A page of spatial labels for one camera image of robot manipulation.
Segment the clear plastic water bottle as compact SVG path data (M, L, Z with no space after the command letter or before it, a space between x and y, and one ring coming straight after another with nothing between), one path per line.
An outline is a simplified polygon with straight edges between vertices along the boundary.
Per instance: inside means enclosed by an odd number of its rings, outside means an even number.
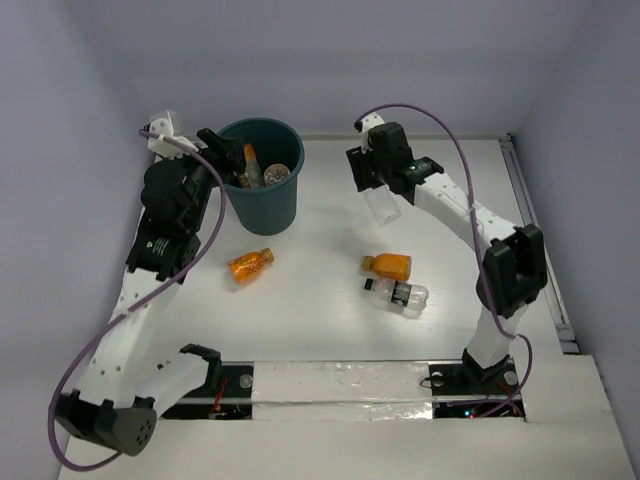
M388 225L402 216L402 212L386 186L368 189L363 192L364 199L374 218L381 225Z

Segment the clear bottle black label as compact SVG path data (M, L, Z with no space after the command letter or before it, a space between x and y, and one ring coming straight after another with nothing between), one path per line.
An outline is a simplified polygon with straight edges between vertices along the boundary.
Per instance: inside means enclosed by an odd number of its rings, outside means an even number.
M429 290L417 284L410 284L392 278L367 278L363 288L385 305L392 305L403 315L418 317L427 306Z

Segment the tall orange label bottle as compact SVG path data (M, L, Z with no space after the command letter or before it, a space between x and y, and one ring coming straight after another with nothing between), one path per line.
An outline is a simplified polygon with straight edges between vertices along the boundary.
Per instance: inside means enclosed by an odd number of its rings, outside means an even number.
M251 144L243 147L245 170L240 182L244 188L259 189L265 187L262 170L257 161L256 153Z

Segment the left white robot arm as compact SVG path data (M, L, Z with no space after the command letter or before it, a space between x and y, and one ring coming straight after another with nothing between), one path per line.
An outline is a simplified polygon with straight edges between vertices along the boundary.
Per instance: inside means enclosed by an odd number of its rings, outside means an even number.
M64 456L57 426L115 457L136 456L178 400L226 385L220 353L198 344L181 347L149 376L143 362L169 303L222 227L215 224L207 241L199 240L211 192L225 188L239 169L243 148L209 129L198 131L196 143L153 125L139 133L156 159L144 174L142 211L120 298L112 319L63 374L47 412L51 450L78 472L88 468Z

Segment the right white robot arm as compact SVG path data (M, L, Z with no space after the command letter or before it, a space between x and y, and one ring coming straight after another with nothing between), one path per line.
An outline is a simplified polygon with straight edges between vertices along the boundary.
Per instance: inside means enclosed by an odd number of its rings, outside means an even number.
M543 233L533 224L517 226L497 216L435 160L415 157L399 123L370 114L355 129L361 144L346 156L357 190L403 197L438 219L476 256L482 310L462 354L460 379L468 390L482 392L506 366L522 316L547 285Z

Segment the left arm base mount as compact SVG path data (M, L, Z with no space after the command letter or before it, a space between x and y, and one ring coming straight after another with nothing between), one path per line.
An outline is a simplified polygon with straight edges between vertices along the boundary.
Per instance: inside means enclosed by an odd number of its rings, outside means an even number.
M163 415L167 420L250 420L253 362L225 362L214 349L187 344L181 353L200 357L208 368L204 383L188 392Z

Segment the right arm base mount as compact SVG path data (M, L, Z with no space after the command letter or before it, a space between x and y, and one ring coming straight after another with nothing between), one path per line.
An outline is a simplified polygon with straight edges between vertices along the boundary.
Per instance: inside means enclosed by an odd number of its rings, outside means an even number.
M435 418L526 417L517 371L509 355L482 368L464 350L460 360L430 363L420 386L431 392Z

